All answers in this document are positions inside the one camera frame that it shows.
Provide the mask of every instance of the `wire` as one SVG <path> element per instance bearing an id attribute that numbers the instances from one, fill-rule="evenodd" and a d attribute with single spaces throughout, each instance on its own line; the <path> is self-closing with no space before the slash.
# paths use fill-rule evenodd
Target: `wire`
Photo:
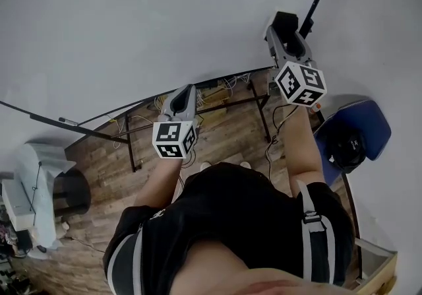
<path id="1" fill-rule="evenodd" d="M 201 127 L 201 125 L 202 125 L 202 123 L 204 122 L 204 117 L 202 117 L 200 114 L 198 114 L 198 117 L 199 118 L 201 118 L 202 120 L 200 121 L 200 123 L 199 123 L 199 126 L 198 126 L 198 132 L 200 131 L 200 127 Z"/>
<path id="2" fill-rule="evenodd" d="M 193 151 L 190 152 L 191 156 L 189 157 L 189 160 L 182 165 L 182 168 L 185 168 L 185 166 L 187 166 L 187 165 L 189 165 L 191 163 L 191 160 L 193 158 L 193 154 L 192 153 L 193 153 Z"/>
<path id="3" fill-rule="evenodd" d="M 29 211 L 32 211 L 32 207 L 34 206 L 34 198 L 35 198 L 35 192 L 38 189 L 38 176 L 40 176 L 40 170 L 41 170 L 41 166 L 42 163 L 39 161 L 38 162 L 38 173 L 37 173 L 37 178 L 35 180 L 35 187 L 32 188 L 32 190 L 34 191 L 34 194 L 32 194 L 32 202 L 31 202 L 31 207 L 29 208 Z"/>
<path id="4" fill-rule="evenodd" d="M 119 122 L 117 120 L 114 121 L 117 124 L 117 128 L 119 129 L 119 133 L 120 134 L 125 126 L 125 121 L 123 120 L 123 123 L 121 124 L 121 127 L 119 125 Z M 113 147 L 115 150 L 117 150 L 120 147 L 121 143 L 118 143 L 118 145 L 116 146 L 116 142 L 113 142 Z"/>
<path id="5" fill-rule="evenodd" d="M 196 160 L 196 152 L 195 152 L 195 148 L 192 148 L 192 151 L 191 151 L 191 158 L 189 159 L 189 161 L 186 163 L 186 165 L 187 166 L 182 166 L 182 168 L 183 169 L 185 169 L 185 168 L 189 168 L 189 167 L 191 167 L 194 163 L 195 163 L 195 160 Z"/>
<path id="6" fill-rule="evenodd" d="M 144 120 L 146 120 L 147 122 L 149 122 L 149 123 L 151 123 L 151 124 L 153 124 L 153 122 L 152 121 L 150 121 L 148 118 L 145 118 L 145 117 L 142 117 L 141 115 L 138 115 L 138 114 L 136 114 L 136 115 L 132 115 L 130 118 L 142 118 L 142 119 L 144 119 Z M 122 130 L 123 130 L 123 128 L 124 128 L 124 126 L 125 126 L 125 121 L 123 120 L 123 123 L 121 124 L 121 127 L 120 127 L 120 125 L 119 125 L 119 122 L 116 120 L 116 119 L 110 119 L 110 122 L 111 123 L 116 123 L 117 124 L 117 128 L 119 129 L 119 133 L 121 133 L 122 132 Z M 113 148 L 115 149 L 115 150 L 117 150 L 119 147 L 120 147 L 120 145 L 121 145 L 121 143 L 118 143 L 117 145 L 116 145 L 116 142 L 114 141 L 113 142 Z"/>
<path id="7" fill-rule="evenodd" d="M 290 104 L 277 106 L 276 108 L 274 108 L 274 111 L 272 112 L 272 124 L 274 125 L 274 128 L 275 128 L 275 129 L 277 129 L 277 126 L 276 126 L 276 122 L 275 122 L 275 120 L 274 120 L 274 115 L 276 114 L 277 109 L 279 109 L 279 108 L 284 108 L 284 107 L 286 107 L 286 106 L 290 106 Z"/>
<path id="8" fill-rule="evenodd" d="M 283 124 L 286 122 L 286 120 L 287 120 L 287 119 L 289 119 L 289 117 L 291 117 L 291 116 L 292 116 L 292 115 L 296 112 L 297 108 L 298 108 L 298 106 L 296 106 L 296 107 L 293 109 L 293 111 L 291 111 L 291 112 L 287 115 L 287 117 L 285 117 L 285 118 L 282 120 L 282 122 L 280 123 L 280 125 L 279 125 L 278 127 L 276 127 L 276 129 L 277 129 L 277 133 L 276 133 L 276 135 L 274 135 L 274 136 L 271 138 L 271 142 L 270 142 L 270 144 L 268 145 L 268 147 L 267 147 L 267 148 L 266 148 L 266 150 L 265 150 L 265 158 L 267 159 L 267 161 L 268 161 L 268 163 L 269 163 L 269 167 L 268 167 L 268 180 L 270 180 L 270 182 L 271 182 L 271 169 L 272 169 L 272 164 L 271 164 L 271 160 L 270 160 L 270 157 L 269 157 L 268 152 L 269 152 L 269 150 L 270 150 L 270 148 L 271 148 L 271 146 L 272 146 L 272 145 L 275 145 L 276 143 L 278 143 L 278 133 L 280 132 L 280 129 L 282 128 L 282 126 L 283 126 Z"/>
<path id="9" fill-rule="evenodd" d="M 181 186 L 182 186 L 182 189 L 185 189 L 185 182 L 183 182 L 183 179 L 181 178 L 181 176 L 179 176 L 179 182 L 180 182 L 180 184 L 181 184 Z"/>
<path id="10" fill-rule="evenodd" d="M 91 246 L 90 244 L 87 244 L 87 243 L 83 242 L 82 240 L 79 240 L 79 239 L 73 238 L 72 236 L 65 236 L 63 239 L 68 239 L 68 240 L 70 240 L 70 241 L 77 241 L 77 242 L 79 242 L 80 244 L 82 244 L 82 245 L 84 245 L 84 246 L 86 246 L 86 247 L 89 247 L 89 248 L 91 248 L 91 249 L 93 249 L 93 250 L 95 250 L 95 251 L 99 251 L 100 253 L 105 253 L 105 251 L 104 251 L 104 250 L 96 249 L 94 246 Z"/>
<path id="11" fill-rule="evenodd" d="M 156 109 L 161 113 L 161 108 L 163 107 L 162 101 L 160 100 L 161 96 L 154 98 L 154 105 Z"/>
<path id="12" fill-rule="evenodd" d="M 251 74 L 250 74 L 250 73 L 247 73 L 246 75 L 243 75 L 243 76 L 238 76 L 237 78 L 238 78 L 238 79 L 241 79 L 241 80 L 242 80 L 242 81 L 244 81 L 245 83 L 248 83 L 248 82 L 249 82 L 250 77 L 251 77 Z"/>
<path id="13" fill-rule="evenodd" d="M 232 81 L 234 79 L 234 84 L 233 85 L 230 85 L 230 81 Z M 233 88 L 236 86 L 236 84 L 237 84 L 237 77 L 233 77 L 232 79 L 230 79 L 229 81 L 226 79 L 226 78 L 223 78 L 223 81 L 224 81 L 224 86 L 225 87 L 222 87 L 222 86 L 220 86 L 220 85 L 218 85 L 217 87 L 220 87 L 220 88 L 223 88 L 223 89 L 225 89 L 225 90 L 230 90 L 230 96 L 229 97 L 227 97 L 227 98 L 223 98 L 222 99 L 222 101 L 224 101 L 224 100 L 227 100 L 227 99 L 230 99 L 232 96 L 233 96 Z"/>
<path id="14" fill-rule="evenodd" d="M 138 114 L 136 114 L 136 115 L 132 115 L 131 116 L 131 118 L 142 118 L 143 120 L 146 120 L 148 123 L 151 123 L 151 124 L 153 124 L 153 122 L 152 121 L 150 121 L 148 118 L 145 118 L 145 117 L 142 117 L 141 115 L 138 115 Z"/>

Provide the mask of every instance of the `wooden floor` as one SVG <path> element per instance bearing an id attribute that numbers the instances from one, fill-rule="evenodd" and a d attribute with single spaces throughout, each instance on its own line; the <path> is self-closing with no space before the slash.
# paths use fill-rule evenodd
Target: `wooden floor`
<path id="1" fill-rule="evenodd" d="M 258 94 L 264 94 L 265 74 L 254 75 L 253 80 Z M 245 87 L 245 83 L 239 81 L 229 101 L 251 97 L 251 91 Z M 271 97 L 264 109 L 271 135 L 275 134 L 272 111 L 280 104 L 280 99 Z M 276 121 L 280 122 L 283 114 L 282 109 L 279 109 Z M 143 107 L 131 115 L 141 115 L 154 121 L 158 113 Z M 198 171 L 201 162 L 209 161 L 213 164 L 227 158 L 233 163 L 248 161 L 253 169 L 268 175 L 268 162 L 264 156 L 268 144 L 264 139 L 264 127 L 255 102 L 202 116 L 204 121 L 195 146 L 196 160 L 190 168 L 183 170 L 184 180 Z M 131 128 L 147 123 L 134 117 L 131 119 Z M 116 134 L 116 123 L 110 123 L 102 132 Z M 137 191 L 145 184 L 157 163 L 158 157 L 151 145 L 151 134 L 152 129 L 146 129 L 132 135 L 136 164 L 142 164 L 142 169 L 136 173 L 131 172 L 126 145 L 114 149 L 112 142 L 90 137 L 67 149 L 68 160 L 77 162 L 76 167 L 88 180 L 92 194 L 92 205 L 88 213 L 69 219 L 71 229 L 68 236 L 78 238 L 98 250 L 105 250 L 122 210 L 133 204 Z M 280 191 L 290 194 L 281 141 L 272 147 L 270 157 L 273 161 L 273 184 Z M 339 193 L 351 216 L 343 181 L 337 181 L 332 189 Z M 47 290 L 50 294 L 111 294 L 102 269 L 103 254 L 77 241 L 62 240 L 62 243 L 64 247 L 52 251 L 49 260 L 26 258 L 14 261 L 13 265 L 16 269 L 25 271 L 39 289 Z M 355 257 L 350 269 L 353 271 L 353 275 L 350 274 L 351 279 L 356 276 L 356 263 Z"/>

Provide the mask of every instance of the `white sneaker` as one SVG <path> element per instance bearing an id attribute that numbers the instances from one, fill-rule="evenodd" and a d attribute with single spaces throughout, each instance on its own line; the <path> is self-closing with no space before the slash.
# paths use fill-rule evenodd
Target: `white sneaker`
<path id="1" fill-rule="evenodd" d="M 251 164 L 249 164 L 247 161 L 243 161 L 240 163 L 240 166 L 248 168 L 248 169 L 252 169 Z"/>
<path id="2" fill-rule="evenodd" d="M 202 172 L 203 170 L 207 169 L 208 167 L 211 167 L 212 165 L 208 162 L 208 161 L 204 161 L 201 165 L 200 165 L 200 169 L 199 172 Z"/>

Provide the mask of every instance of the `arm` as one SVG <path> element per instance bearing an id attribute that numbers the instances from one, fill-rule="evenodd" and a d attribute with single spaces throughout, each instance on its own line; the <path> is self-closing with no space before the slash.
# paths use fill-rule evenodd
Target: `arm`
<path id="1" fill-rule="evenodd" d="M 136 196 L 134 206 L 166 208 L 173 199 L 182 159 L 160 159 L 145 186 Z"/>
<path id="2" fill-rule="evenodd" d="M 299 106 L 283 127 L 290 189 L 291 194 L 297 197 L 300 190 L 296 180 L 301 180 L 307 185 L 316 181 L 325 182 L 322 161 L 306 108 Z"/>

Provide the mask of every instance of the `white cube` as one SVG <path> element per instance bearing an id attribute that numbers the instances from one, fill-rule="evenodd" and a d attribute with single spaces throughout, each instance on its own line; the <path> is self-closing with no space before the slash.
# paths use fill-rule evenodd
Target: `white cube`
<path id="1" fill-rule="evenodd" d="M 186 159 L 196 142 L 196 121 L 154 123 L 152 144 L 162 159 Z"/>
<path id="2" fill-rule="evenodd" d="M 310 107 L 326 93 L 322 71 L 287 61 L 276 77 L 276 83 L 288 104 Z"/>

